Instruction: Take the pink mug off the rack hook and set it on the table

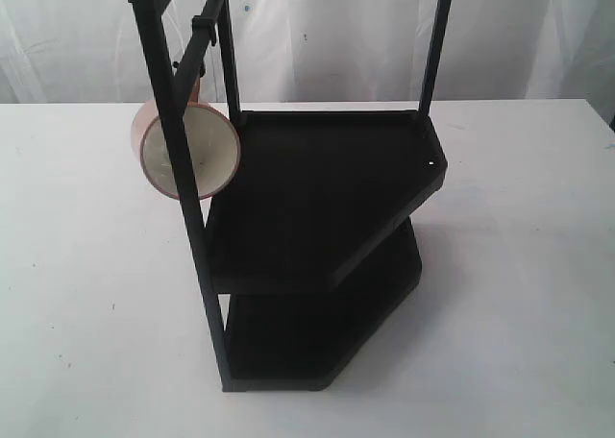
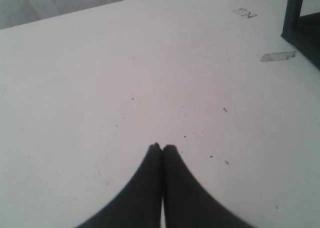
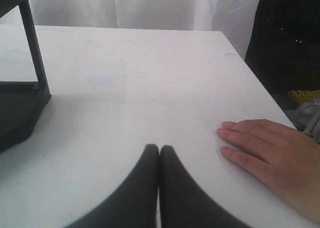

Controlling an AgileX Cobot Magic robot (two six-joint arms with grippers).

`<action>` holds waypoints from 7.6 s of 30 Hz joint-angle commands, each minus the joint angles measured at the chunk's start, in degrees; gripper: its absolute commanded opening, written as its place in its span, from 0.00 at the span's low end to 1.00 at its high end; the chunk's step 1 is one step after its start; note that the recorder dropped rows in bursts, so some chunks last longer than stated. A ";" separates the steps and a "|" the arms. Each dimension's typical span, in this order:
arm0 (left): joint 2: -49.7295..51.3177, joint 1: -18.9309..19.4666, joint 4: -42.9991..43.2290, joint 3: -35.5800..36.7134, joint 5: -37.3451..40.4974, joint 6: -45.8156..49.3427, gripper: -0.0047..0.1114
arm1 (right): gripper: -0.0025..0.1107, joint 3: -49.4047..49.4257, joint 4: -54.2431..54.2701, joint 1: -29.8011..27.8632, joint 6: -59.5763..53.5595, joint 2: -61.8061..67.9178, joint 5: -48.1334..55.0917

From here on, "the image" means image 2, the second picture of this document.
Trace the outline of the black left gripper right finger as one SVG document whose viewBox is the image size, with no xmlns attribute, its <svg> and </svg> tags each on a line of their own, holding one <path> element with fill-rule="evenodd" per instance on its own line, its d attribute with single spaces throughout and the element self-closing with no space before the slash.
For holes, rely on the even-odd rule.
<svg viewBox="0 0 320 228">
<path fill-rule="evenodd" d="M 174 145 L 163 158 L 163 200 L 167 228 L 251 228 L 216 201 L 195 179 Z"/>
</svg>

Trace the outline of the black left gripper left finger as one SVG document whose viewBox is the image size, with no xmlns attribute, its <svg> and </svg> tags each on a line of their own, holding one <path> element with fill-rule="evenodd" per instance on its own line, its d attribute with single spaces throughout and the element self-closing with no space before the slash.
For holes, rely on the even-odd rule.
<svg viewBox="0 0 320 228">
<path fill-rule="evenodd" d="M 159 228 L 163 196 L 163 153 L 148 147 L 140 166 L 124 188 L 80 228 Z"/>
</svg>

